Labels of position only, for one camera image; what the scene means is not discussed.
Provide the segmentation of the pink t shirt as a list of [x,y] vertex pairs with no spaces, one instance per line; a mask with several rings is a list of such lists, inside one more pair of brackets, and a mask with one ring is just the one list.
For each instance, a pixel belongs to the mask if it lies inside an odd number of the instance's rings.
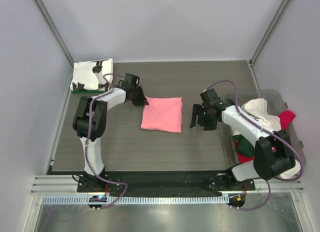
[[142,111],[141,129],[178,134],[182,132],[182,97],[146,99],[148,105]]

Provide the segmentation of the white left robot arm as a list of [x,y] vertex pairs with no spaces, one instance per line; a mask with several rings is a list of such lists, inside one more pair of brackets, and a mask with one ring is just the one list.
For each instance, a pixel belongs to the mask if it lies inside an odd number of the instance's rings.
[[78,179],[78,192],[101,192],[109,183],[105,178],[101,149],[108,111],[127,101],[137,107],[149,104],[140,77],[135,74],[126,73],[117,85],[106,80],[103,86],[105,92],[80,98],[72,123],[81,141],[85,161],[83,175]]

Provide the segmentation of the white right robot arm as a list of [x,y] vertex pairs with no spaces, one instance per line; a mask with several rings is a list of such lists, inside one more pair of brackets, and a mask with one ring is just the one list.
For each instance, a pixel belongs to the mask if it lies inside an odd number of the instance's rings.
[[226,170],[225,183],[236,190],[244,181],[261,178],[268,181],[297,165],[289,134],[272,130],[247,115],[236,101],[221,99],[211,88],[204,90],[201,104],[192,107],[190,128],[199,125],[204,131],[214,131],[219,122],[237,130],[254,148],[254,159]]

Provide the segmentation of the folded white printed t shirt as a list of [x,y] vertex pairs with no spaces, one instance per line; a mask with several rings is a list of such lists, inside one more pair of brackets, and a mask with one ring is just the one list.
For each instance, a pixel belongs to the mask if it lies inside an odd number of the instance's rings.
[[72,92],[105,91],[108,80],[113,81],[113,59],[75,62],[70,83]]

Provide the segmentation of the white crumpled t shirt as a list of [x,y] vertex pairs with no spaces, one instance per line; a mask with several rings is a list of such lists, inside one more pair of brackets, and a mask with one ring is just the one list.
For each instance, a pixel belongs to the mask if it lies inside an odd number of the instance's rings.
[[[241,109],[246,112],[248,115],[253,117],[256,121],[261,123],[263,126],[272,129],[273,131],[280,131],[281,126],[276,125],[276,122],[279,122],[278,115],[271,115],[267,112],[268,102],[264,98],[256,98],[249,100],[241,106]],[[232,136],[234,133],[239,133],[234,128],[232,129]]]

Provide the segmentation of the folded green t shirt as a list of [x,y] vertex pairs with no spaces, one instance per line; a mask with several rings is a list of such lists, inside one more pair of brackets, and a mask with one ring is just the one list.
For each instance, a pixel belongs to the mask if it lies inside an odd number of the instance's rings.
[[83,93],[89,93],[89,94],[102,94],[102,93],[105,93],[106,91],[105,90],[101,90],[101,89],[98,89],[98,90],[85,90],[85,89],[81,89],[81,90],[71,90],[70,91],[72,94],[83,94]]

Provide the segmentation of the dark green crumpled t shirt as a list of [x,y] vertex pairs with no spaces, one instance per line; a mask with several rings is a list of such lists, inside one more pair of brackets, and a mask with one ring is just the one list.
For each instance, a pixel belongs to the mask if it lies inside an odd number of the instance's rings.
[[238,142],[237,151],[249,158],[252,158],[255,154],[254,146],[243,136],[240,136],[236,139]]

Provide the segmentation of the clear plastic bin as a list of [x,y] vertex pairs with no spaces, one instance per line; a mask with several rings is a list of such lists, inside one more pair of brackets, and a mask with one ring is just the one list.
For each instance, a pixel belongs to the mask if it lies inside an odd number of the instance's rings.
[[[267,101],[267,113],[270,115],[277,116],[288,109],[288,106],[283,101],[281,95],[277,91],[272,89],[241,89],[238,92],[238,105],[242,106],[246,102],[257,98],[264,98]],[[222,137],[222,147],[224,149],[227,167],[234,166],[239,163],[239,160],[236,153],[235,142],[232,139],[232,128],[229,125],[225,125],[223,123],[219,123],[218,125],[219,132]],[[303,153],[303,144],[301,140],[298,139],[293,124],[290,123],[285,130],[290,136],[292,147],[298,152],[301,157],[300,164],[305,166],[306,158]]]

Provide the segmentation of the magenta crumpled t shirt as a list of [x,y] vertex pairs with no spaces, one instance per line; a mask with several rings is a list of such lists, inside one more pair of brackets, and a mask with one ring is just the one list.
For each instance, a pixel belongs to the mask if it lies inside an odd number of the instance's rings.
[[[281,129],[285,130],[290,125],[290,123],[295,119],[295,117],[296,117],[296,115],[292,111],[285,110],[278,115],[279,122],[276,122],[276,125],[280,125]],[[241,163],[252,161],[254,159],[254,156],[247,157],[237,151],[237,147],[238,147],[237,138],[238,137],[244,137],[244,136],[237,133],[237,132],[234,132],[234,135],[232,136],[232,138],[234,140],[235,150],[237,153],[237,158],[238,158],[239,163],[241,164]]]

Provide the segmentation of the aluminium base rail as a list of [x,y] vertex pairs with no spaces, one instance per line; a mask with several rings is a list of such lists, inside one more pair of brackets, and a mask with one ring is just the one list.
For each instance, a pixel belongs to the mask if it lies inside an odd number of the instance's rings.
[[68,195],[77,193],[78,182],[71,175],[37,175],[30,195]]

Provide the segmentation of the left aluminium frame post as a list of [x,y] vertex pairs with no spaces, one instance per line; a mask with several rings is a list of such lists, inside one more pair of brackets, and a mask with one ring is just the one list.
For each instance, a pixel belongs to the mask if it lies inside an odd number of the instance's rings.
[[53,37],[55,38],[57,44],[59,45],[60,49],[62,50],[63,54],[65,55],[69,64],[73,67],[74,66],[74,59],[67,48],[66,43],[64,42],[58,28],[55,25],[50,13],[48,12],[44,2],[42,0],[33,0],[35,6],[39,10],[41,16],[43,17],[45,23],[47,24],[49,30],[51,31]]

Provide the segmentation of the aluminium frame post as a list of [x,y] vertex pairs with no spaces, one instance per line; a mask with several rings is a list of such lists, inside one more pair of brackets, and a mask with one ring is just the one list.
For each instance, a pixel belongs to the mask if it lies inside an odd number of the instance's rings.
[[266,46],[268,40],[271,38],[273,32],[276,30],[277,25],[280,23],[283,15],[285,14],[287,8],[289,7],[292,0],[281,0],[275,14],[273,15],[271,22],[269,23],[262,39],[260,40],[252,58],[248,61],[251,67],[254,66],[264,47]]
[[65,55],[69,64],[73,67],[74,66],[74,59],[67,48],[66,43],[64,42],[58,28],[55,25],[50,13],[48,12],[44,2],[42,0],[33,0],[35,6],[39,10],[41,16],[43,17],[45,23],[47,24],[49,30],[51,31],[53,37],[55,38],[57,44],[59,45],[60,49],[62,50],[63,54]]

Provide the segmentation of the right aluminium frame post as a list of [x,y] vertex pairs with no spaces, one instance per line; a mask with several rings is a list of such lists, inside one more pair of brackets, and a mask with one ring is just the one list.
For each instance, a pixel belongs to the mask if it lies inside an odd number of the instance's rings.
[[276,30],[277,25],[280,23],[283,15],[285,14],[287,8],[289,7],[292,0],[281,0],[275,14],[273,15],[271,22],[269,23],[262,39],[260,40],[252,58],[248,61],[251,67],[254,66],[264,47],[266,46],[268,40],[271,38],[273,32]]

